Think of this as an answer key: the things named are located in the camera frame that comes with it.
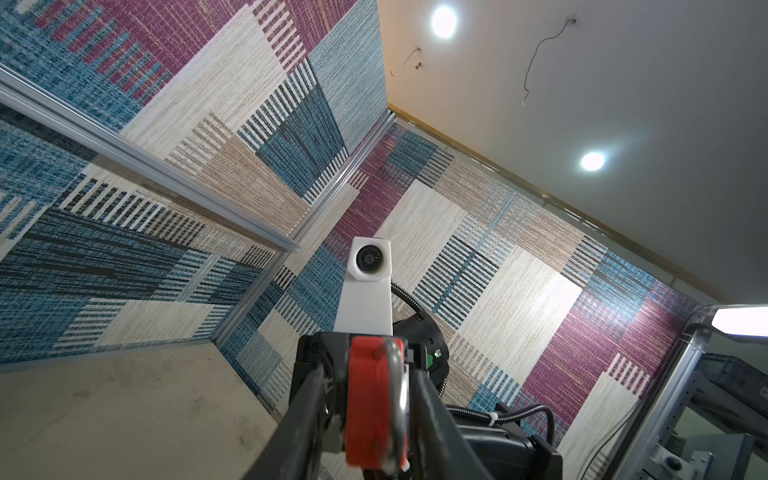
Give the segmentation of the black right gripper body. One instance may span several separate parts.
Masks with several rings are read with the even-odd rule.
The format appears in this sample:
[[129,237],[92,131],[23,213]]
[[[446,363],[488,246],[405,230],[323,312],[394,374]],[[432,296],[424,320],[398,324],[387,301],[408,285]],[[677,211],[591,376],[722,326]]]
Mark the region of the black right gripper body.
[[[432,376],[432,334],[426,331],[395,331],[407,343],[417,366]],[[319,366],[325,375],[324,419],[346,419],[348,395],[348,358],[352,340],[364,334],[317,332],[300,337],[291,379],[289,406],[292,407],[303,384]]]

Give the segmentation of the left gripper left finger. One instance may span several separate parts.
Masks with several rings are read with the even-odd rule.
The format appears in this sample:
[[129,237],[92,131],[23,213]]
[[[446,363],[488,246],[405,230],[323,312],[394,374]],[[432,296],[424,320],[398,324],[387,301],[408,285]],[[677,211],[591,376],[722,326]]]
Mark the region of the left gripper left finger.
[[325,372],[323,366],[318,366],[307,376],[286,415],[242,479],[316,479],[324,411]]

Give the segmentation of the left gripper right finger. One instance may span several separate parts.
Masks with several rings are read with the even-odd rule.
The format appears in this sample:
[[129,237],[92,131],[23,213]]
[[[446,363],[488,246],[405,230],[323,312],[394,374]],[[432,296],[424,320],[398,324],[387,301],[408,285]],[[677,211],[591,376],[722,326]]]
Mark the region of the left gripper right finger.
[[410,372],[413,479],[491,479],[423,370]]

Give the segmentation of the red padlock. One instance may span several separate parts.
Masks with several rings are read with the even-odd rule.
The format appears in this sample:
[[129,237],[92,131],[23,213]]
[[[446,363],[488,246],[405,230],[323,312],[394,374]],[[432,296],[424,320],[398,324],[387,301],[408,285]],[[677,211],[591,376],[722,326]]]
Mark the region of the red padlock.
[[405,343],[392,336],[353,337],[344,430],[347,463],[398,474],[406,463],[408,427]]

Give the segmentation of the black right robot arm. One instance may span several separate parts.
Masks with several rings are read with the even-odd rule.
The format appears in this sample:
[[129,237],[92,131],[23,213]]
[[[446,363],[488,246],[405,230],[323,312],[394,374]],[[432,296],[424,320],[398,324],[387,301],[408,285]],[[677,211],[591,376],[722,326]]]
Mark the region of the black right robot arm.
[[250,478],[315,479],[338,453],[368,479],[559,479],[553,412],[447,405],[432,317],[377,282],[340,302],[341,330],[299,339],[289,408]]

